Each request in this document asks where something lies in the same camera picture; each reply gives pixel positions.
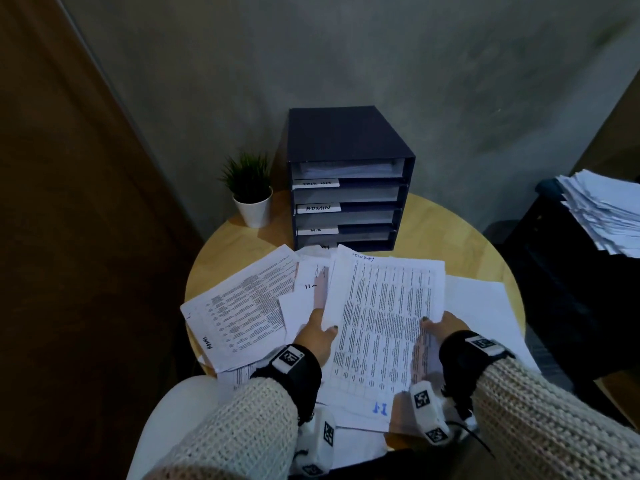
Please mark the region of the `person's right hand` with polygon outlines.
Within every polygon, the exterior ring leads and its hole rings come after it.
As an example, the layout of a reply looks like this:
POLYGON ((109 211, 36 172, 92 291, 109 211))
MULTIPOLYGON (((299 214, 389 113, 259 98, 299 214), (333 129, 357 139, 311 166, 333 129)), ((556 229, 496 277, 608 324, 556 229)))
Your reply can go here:
POLYGON ((459 331, 469 331, 468 325, 457 318, 454 314, 444 311, 441 320, 441 335, 432 335, 436 339, 437 343, 441 346, 444 341, 451 335, 459 331))

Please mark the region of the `person's left hand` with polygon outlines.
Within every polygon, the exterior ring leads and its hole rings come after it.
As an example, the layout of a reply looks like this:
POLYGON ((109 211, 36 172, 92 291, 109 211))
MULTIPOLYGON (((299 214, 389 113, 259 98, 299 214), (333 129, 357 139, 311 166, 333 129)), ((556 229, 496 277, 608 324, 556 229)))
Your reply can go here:
POLYGON ((293 341, 313 354, 321 367, 324 367, 331 355, 331 345, 334 339, 325 339, 322 328, 324 309, 315 308, 309 316, 308 323, 302 327, 293 341))

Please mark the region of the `printed table sheet blue mark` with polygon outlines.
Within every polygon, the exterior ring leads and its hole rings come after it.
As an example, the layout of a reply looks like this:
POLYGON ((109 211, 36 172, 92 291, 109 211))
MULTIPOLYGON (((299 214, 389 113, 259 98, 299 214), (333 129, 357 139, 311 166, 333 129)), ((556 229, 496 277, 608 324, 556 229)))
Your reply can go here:
POLYGON ((338 327, 318 402, 390 424, 394 402, 438 367, 423 317, 444 312, 445 262, 373 257, 338 245, 323 325, 338 327))

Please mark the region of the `person's left forearm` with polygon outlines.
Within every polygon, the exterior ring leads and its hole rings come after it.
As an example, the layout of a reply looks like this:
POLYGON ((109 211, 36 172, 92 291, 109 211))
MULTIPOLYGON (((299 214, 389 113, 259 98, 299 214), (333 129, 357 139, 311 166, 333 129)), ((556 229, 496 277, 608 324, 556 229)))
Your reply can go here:
POLYGON ((298 409, 273 379, 251 379, 162 457, 143 480, 287 480, 298 409))

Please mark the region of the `person's right forearm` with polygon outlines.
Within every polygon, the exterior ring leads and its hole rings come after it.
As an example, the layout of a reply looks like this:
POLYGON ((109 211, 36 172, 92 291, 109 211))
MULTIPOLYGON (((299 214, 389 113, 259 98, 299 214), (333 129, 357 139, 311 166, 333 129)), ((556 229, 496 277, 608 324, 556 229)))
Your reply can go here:
POLYGON ((503 480, 640 480, 640 434, 514 358, 484 370, 472 403, 503 480))

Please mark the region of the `pile of loose paper sheets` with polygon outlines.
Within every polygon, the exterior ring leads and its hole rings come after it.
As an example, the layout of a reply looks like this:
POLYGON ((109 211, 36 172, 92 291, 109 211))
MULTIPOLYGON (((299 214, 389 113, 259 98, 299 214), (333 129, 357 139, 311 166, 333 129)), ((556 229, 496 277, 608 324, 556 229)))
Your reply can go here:
MULTIPOLYGON (((314 308, 324 309, 336 249, 314 256, 311 251, 320 250, 319 246, 293 251, 284 244, 180 307, 220 382, 233 388, 243 384, 261 360, 293 341, 314 308)), ((540 371, 525 344, 503 283, 446 275, 445 309, 467 320, 487 339, 505 345, 533 371, 540 371)), ((435 341, 431 359, 438 368, 418 382, 431 382, 443 399, 445 416, 450 417, 455 409, 442 397, 444 378, 438 344, 429 334, 428 338, 435 341)), ((398 403, 394 402, 390 424, 317 400, 319 405, 329 407, 337 425, 333 468, 384 455, 388 451, 386 433, 421 436, 409 389, 398 403)))

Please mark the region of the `black cabinet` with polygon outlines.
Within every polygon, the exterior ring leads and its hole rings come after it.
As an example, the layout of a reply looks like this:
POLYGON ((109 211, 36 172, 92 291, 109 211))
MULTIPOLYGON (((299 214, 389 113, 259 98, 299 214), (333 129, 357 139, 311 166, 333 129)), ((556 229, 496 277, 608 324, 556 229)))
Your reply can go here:
POLYGON ((563 205, 555 178, 498 250, 525 310, 542 375, 640 430, 640 259, 596 249, 563 205))

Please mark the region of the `green plant in white pot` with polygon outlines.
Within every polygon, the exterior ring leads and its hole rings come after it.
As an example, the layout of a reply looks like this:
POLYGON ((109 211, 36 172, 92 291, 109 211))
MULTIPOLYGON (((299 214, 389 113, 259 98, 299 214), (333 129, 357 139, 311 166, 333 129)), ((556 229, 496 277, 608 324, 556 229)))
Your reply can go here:
POLYGON ((220 181, 231 193, 246 226, 267 226, 273 197, 269 154, 240 152, 236 158, 227 158, 222 172, 220 181))

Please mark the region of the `white chair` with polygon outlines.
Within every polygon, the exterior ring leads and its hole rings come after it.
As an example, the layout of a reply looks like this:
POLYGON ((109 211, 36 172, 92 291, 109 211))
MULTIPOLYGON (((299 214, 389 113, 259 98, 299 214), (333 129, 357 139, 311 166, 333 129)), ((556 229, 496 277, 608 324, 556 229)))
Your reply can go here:
POLYGON ((232 386, 210 376, 194 376, 172 387, 146 421, 126 480, 141 480, 208 414, 227 403, 234 393, 232 386))

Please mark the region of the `dark blue document tray organizer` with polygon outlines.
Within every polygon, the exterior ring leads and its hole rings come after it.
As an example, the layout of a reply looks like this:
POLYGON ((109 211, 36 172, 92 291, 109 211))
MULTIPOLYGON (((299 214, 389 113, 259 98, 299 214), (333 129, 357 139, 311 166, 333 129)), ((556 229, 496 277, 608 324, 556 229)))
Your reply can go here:
POLYGON ((343 245, 361 253, 395 247, 415 154, 373 105, 290 109, 282 138, 293 249, 343 245), (296 179, 338 178, 340 187, 292 190, 296 179), (340 203, 340 212, 296 214, 297 204, 340 203), (297 236, 337 226, 338 235, 297 236))

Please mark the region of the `stack of white papers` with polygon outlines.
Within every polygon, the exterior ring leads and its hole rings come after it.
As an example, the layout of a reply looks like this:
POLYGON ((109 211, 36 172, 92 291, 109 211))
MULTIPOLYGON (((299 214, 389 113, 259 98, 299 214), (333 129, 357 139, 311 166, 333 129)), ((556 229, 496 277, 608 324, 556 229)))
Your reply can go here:
POLYGON ((597 250, 640 259, 640 184, 587 169, 555 180, 563 205, 597 250))

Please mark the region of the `brown wooden door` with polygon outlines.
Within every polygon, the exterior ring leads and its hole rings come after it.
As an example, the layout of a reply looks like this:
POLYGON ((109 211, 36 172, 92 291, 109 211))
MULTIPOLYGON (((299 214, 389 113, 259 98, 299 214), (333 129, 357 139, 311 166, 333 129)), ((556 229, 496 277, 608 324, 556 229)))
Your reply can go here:
POLYGON ((0 480, 124 479, 201 241, 58 0, 0 0, 0 480))

